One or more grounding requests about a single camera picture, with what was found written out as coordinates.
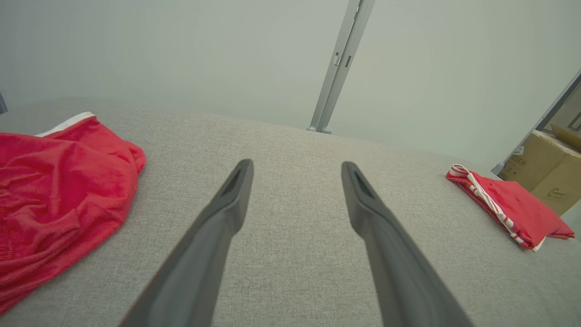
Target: white wall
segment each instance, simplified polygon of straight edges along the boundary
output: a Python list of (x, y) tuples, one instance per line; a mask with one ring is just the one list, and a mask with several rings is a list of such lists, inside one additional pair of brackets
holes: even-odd
[[(347, 0), (3, 0), (10, 108), (162, 102), (306, 128)], [(333, 133), (503, 160), (581, 68), (579, 0), (376, 0)]]
[(329, 126), (491, 169), (580, 68), (579, 0), (376, 0)]
[(10, 108), (64, 96), (306, 129), (347, 0), (2, 0)]

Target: gray upholstered bed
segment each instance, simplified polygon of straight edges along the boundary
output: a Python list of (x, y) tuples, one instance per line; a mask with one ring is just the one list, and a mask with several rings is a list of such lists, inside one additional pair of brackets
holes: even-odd
[(102, 99), (67, 98), (0, 116), (37, 134), (91, 111), (147, 165), (126, 223), (0, 318), (2, 326), (114, 326), (242, 158), (255, 176), (232, 241), (216, 326), (381, 324), (340, 164), (354, 161), (477, 326), (581, 324), (581, 243), (521, 249), (459, 187), (454, 158), (285, 126)]

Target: white stripe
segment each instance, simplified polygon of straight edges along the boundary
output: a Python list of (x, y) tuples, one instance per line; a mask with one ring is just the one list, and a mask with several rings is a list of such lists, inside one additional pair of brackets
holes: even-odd
[(543, 237), (543, 239), (541, 240), (541, 242), (539, 243), (539, 245), (537, 245), (536, 247), (533, 247), (533, 251), (534, 252), (537, 252), (540, 249), (541, 245), (543, 245), (543, 243), (544, 243), (544, 241), (545, 241), (546, 238), (547, 238), (547, 236)]
[(455, 176), (455, 177), (466, 177), (466, 175), (468, 175), (468, 170), (466, 168), (464, 168), (464, 166), (462, 166), (462, 165), (454, 164), (454, 165), (452, 165), (452, 168), (450, 168), (450, 170), (448, 170), (448, 173), (450, 173), (450, 175)]
[[(455, 164), (455, 165), (453, 165), (453, 167), (456, 167), (456, 168), (461, 167), (463, 170), (468, 171), (462, 165)], [(472, 183), (472, 185), (470, 185), (470, 187), (469, 187), (470, 190), (472, 192), (474, 192), (474, 194), (476, 196), (478, 196), (479, 198), (481, 198), (486, 203), (486, 205), (496, 214), (496, 217), (498, 218), (498, 220), (500, 221), (500, 223), (502, 223), (504, 225), (504, 227), (510, 233), (511, 237), (515, 241), (517, 241), (519, 244), (523, 243), (524, 240), (520, 236), (517, 237), (517, 238), (514, 237), (517, 234), (512, 231), (512, 228), (514, 227), (514, 222), (512, 221), (512, 219), (508, 218), (504, 214), (502, 208), (500, 208), (500, 206), (494, 201), (494, 199), (492, 199), (491, 196), (488, 195), (488, 193), (484, 190), (484, 188), (482, 186), (480, 186), (480, 184), (478, 183), (478, 181), (476, 180), (476, 178), (474, 178), (474, 175), (472, 173), (469, 173), (468, 176), (466, 176), (466, 177)], [(544, 238), (539, 243), (539, 245), (537, 245), (536, 247), (534, 247), (532, 250), (535, 251), (535, 252), (538, 251), (539, 248), (541, 247), (541, 245), (543, 245), (543, 242), (544, 242)]]
[(64, 122), (58, 124), (55, 128), (53, 128), (53, 129), (51, 129), (49, 131), (46, 131), (44, 133), (40, 133), (40, 134), (38, 134), (36, 136), (43, 137), (43, 136), (50, 135), (52, 133), (56, 133), (57, 131), (65, 130), (65, 129), (71, 127), (72, 125), (80, 122), (81, 120), (84, 120), (84, 119), (87, 119), (87, 118), (90, 118), (90, 117), (93, 117), (93, 116), (94, 115), (92, 113), (88, 112), (88, 111), (87, 112), (83, 112), (83, 113), (79, 113), (75, 117), (71, 117), (71, 118), (65, 120)]

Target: red clothing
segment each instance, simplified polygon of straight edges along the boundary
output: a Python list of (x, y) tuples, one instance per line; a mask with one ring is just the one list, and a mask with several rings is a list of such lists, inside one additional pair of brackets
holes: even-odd
[(1, 314), (119, 228), (145, 154), (91, 113), (0, 147)]
[(446, 178), (458, 183), (522, 247), (537, 251), (546, 236), (575, 237), (551, 208), (517, 182), (482, 177), (462, 165), (453, 165)]

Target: cardboard box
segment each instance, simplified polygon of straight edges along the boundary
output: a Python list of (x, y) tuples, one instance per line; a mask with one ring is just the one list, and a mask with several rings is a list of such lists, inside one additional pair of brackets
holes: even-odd
[(526, 139), (522, 155), (513, 155), (499, 174), (518, 182), (561, 216), (581, 199), (581, 138), (553, 125), (560, 137), (540, 131)]

